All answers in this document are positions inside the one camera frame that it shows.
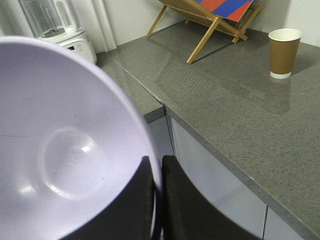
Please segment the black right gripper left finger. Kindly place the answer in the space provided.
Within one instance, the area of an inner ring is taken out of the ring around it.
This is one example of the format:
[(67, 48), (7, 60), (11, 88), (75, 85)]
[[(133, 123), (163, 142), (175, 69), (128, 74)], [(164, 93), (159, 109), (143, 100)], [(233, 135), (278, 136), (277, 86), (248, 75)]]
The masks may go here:
[(155, 183), (144, 156), (122, 192), (97, 216), (64, 240), (152, 240), (155, 237)]

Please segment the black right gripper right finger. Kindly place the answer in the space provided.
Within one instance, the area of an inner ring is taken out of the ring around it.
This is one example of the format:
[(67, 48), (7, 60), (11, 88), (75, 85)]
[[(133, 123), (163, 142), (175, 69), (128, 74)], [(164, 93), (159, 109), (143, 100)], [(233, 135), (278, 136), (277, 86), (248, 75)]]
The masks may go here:
[(214, 207), (174, 155), (162, 158), (165, 240), (257, 240)]

